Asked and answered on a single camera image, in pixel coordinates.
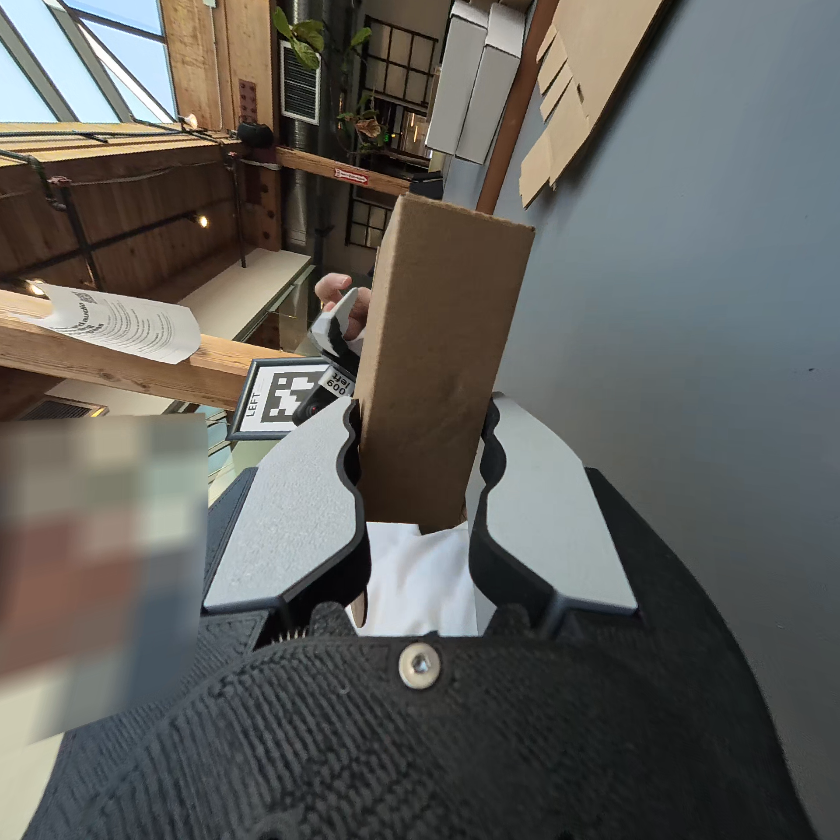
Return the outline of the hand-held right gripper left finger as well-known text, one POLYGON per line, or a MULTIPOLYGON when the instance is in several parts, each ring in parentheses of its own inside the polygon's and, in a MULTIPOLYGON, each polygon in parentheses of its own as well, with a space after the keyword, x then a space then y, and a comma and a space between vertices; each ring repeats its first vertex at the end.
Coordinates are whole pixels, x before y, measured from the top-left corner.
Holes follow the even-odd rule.
POLYGON ((371 551, 360 435, 359 404, 344 396, 263 458, 208 586, 209 613, 310 615, 362 595, 371 551))

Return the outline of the wall air vent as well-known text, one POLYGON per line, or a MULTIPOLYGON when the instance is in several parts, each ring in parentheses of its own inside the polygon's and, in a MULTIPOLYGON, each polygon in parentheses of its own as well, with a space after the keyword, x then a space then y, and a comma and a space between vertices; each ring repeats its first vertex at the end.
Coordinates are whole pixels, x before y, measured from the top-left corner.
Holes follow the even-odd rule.
POLYGON ((302 65, 288 41, 280 43, 280 115, 310 125, 320 124, 321 68, 302 65))

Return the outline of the brown cardboard box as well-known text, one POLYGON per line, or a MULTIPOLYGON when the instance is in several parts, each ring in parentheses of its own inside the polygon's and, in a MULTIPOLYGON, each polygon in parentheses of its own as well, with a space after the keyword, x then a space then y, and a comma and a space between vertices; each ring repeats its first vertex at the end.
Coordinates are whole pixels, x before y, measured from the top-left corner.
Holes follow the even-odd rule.
POLYGON ((355 397, 370 522, 455 527, 534 230, 414 194, 379 249, 355 397))

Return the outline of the wooden beam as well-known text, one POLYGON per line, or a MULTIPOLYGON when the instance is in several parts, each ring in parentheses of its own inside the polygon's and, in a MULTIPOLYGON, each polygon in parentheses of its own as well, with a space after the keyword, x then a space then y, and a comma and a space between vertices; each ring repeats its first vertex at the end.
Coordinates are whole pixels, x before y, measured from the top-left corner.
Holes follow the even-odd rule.
POLYGON ((68 338, 21 319, 38 319, 48 312, 45 300, 2 290, 3 367, 233 410, 253 360, 301 360, 294 353, 203 335, 191 357, 166 364, 68 338))

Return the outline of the skylight window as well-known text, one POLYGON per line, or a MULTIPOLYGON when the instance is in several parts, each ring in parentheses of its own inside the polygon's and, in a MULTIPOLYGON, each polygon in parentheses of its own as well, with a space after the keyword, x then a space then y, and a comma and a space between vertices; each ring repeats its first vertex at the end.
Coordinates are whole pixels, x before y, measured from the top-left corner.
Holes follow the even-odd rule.
POLYGON ((2 1, 3 123, 177 123, 159 1, 2 1))

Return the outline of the person's left hand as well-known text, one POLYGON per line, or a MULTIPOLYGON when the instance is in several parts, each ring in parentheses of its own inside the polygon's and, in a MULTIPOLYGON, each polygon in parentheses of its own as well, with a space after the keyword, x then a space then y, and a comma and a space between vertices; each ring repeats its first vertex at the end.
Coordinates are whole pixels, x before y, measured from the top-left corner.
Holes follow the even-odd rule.
MULTIPOLYGON (((324 312, 330 312, 341 303, 341 300, 353 287, 352 276, 339 272, 331 272, 323 276, 315 285, 314 293, 322 304, 324 312)), ((369 308, 371 305, 371 289, 359 287, 358 297, 348 316, 347 329, 343 336, 345 340, 356 340, 359 334, 365 329, 369 308)))

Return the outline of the stack of white boxes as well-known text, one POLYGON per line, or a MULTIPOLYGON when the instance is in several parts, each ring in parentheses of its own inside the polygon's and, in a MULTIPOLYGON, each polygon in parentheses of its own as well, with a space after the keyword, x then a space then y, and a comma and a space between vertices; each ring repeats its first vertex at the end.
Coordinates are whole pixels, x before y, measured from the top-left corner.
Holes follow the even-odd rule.
POLYGON ((482 165, 517 75, 529 2, 454 2, 427 129, 429 149, 482 165))

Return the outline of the black framed window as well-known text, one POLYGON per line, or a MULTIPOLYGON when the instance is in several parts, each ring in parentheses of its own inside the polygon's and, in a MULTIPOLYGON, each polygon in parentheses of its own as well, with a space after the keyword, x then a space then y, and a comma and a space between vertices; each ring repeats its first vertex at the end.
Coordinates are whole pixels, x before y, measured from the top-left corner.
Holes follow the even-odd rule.
POLYGON ((365 16, 364 23, 371 36, 362 47, 360 89, 427 110, 438 39, 376 17, 365 16))

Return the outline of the metal air duct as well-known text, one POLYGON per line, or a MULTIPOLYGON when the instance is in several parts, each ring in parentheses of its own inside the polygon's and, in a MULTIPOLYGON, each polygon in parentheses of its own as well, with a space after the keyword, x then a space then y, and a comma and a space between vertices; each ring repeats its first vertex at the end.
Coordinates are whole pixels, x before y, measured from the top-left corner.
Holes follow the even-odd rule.
MULTIPOLYGON (((320 18, 336 31, 351 35, 354 3, 349 1, 284 2, 288 15, 320 18)), ((294 123, 281 117, 283 144, 294 151, 316 154, 331 160, 344 161, 334 138, 324 130, 294 123)), ((283 180, 283 235, 289 250, 308 253, 316 266, 324 263, 327 239, 334 229, 333 195, 337 187, 324 176, 306 171, 285 170, 283 180)))

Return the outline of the flat unfolded cardboard sheet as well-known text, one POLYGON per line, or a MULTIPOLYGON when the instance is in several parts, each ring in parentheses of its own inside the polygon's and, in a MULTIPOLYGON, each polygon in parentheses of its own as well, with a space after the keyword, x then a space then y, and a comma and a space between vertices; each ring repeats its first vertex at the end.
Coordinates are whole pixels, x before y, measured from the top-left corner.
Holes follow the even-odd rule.
POLYGON ((542 131, 521 161, 522 208, 562 174, 617 107, 676 2, 559 1, 537 54, 542 131))

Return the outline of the printed paper sheet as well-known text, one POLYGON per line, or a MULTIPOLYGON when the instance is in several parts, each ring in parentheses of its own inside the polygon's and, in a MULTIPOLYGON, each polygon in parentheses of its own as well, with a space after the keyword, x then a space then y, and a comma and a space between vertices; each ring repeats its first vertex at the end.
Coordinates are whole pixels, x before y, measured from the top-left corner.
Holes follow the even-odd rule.
POLYGON ((97 290, 45 286, 52 311, 17 319, 99 347, 166 364, 179 364, 202 344, 189 308, 97 290))

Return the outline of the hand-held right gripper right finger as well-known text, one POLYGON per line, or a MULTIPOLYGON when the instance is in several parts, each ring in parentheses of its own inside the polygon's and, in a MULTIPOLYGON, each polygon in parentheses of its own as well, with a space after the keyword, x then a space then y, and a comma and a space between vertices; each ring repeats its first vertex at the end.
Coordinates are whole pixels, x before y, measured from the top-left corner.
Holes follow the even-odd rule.
POLYGON ((571 447, 500 392, 481 437, 484 487, 469 537, 477 591, 495 607, 521 606, 528 618, 635 614, 637 598, 571 447))

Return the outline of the green potted plant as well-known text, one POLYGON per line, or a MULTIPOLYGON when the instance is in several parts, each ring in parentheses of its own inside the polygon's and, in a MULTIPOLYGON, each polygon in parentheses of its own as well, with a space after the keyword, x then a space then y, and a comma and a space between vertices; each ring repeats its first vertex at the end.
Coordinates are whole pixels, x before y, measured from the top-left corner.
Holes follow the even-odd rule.
POLYGON ((390 131, 381 121, 375 95, 359 91, 357 84, 362 47, 371 30, 363 26, 351 35, 343 35, 323 19, 288 15, 280 4, 272 15, 272 24, 279 47, 282 41, 288 41, 303 66, 321 68, 320 124, 288 120, 324 130, 352 160, 383 152, 390 142, 390 131))

